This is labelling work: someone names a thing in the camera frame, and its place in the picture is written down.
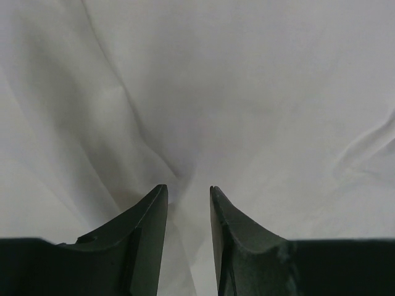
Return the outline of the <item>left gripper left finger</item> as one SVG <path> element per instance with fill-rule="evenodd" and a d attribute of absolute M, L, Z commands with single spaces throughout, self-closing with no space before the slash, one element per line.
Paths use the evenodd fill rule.
<path fill-rule="evenodd" d="M 157 295 L 167 212 L 158 185 L 74 244 L 1 239 L 1 295 Z"/>

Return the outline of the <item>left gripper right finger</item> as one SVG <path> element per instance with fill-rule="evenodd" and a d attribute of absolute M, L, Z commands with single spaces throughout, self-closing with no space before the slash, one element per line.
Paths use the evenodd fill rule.
<path fill-rule="evenodd" d="M 393 295 L 393 239 L 287 240 L 210 188 L 219 295 Z"/>

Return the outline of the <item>white t-shirt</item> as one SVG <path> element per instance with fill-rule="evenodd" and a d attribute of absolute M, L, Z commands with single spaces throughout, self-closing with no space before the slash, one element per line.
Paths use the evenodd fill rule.
<path fill-rule="evenodd" d="M 215 295 L 209 188 L 287 239 L 394 237 L 393 1 L 2 1 L 1 236 L 166 184 L 159 295 Z"/>

